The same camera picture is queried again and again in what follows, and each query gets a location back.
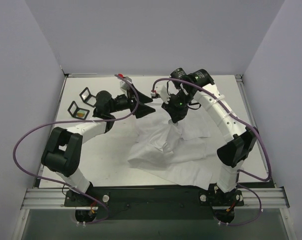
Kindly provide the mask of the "colourful painted round brooch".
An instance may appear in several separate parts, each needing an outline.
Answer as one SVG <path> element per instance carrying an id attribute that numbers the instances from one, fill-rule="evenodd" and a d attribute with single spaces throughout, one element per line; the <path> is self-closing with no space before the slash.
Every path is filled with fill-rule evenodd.
<path id="1" fill-rule="evenodd" d="M 79 118 L 84 118 L 85 115 L 86 115 L 86 114 L 83 113 L 83 112 L 78 112 L 78 113 L 76 114 L 76 116 L 79 117 Z"/>

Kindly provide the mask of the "white garment shirt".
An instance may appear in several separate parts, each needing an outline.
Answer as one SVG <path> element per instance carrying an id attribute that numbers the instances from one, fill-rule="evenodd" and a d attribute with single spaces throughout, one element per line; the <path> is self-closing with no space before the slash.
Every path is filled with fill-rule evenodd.
<path id="1" fill-rule="evenodd" d="M 174 124 L 162 109 L 135 120 L 137 133 L 127 162 L 161 179 L 181 186 L 208 190 L 214 176 L 206 165 L 217 157 L 221 143 L 209 126 L 210 117 L 203 110 L 191 110 Z"/>

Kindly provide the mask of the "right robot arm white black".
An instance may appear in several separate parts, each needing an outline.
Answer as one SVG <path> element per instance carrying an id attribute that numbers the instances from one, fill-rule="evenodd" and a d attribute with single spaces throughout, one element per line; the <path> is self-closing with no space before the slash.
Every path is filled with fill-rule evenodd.
<path id="1" fill-rule="evenodd" d="M 235 120 L 236 115 L 220 93 L 210 74 L 200 69 L 187 74 L 181 67 L 175 69 L 173 79 L 177 93 L 169 93 L 166 88 L 157 90 L 163 100 L 162 108 L 169 114 L 173 123 L 183 120 L 192 101 L 196 101 L 206 111 L 225 144 L 216 153 L 221 162 L 216 189 L 228 193 L 237 185 L 238 170 L 252 151 L 257 137 L 255 128 L 249 128 Z"/>

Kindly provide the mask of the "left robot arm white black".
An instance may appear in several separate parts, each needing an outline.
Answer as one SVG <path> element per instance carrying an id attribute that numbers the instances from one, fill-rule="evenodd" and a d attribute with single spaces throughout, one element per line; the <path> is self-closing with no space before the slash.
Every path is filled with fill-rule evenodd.
<path id="1" fill-rule="evenodd" d="M 79 168 L 82 145 L 112 129 L 116 119 L 113 113 L 130 110 L 137 119 L 154 113 L 156 110 L 147 105 L 151 102 L 151 97 L 134 86 L 128 86 L 125 94 L 115 98 L 106 90 L 98 92 L 91 122 L 52 130 L 41 157 L 42 165 L 55 172 L 76 192 L 75 199 L 81 205 L 91 204 L 94 199 L 91 191 L 93 184 Z"/>

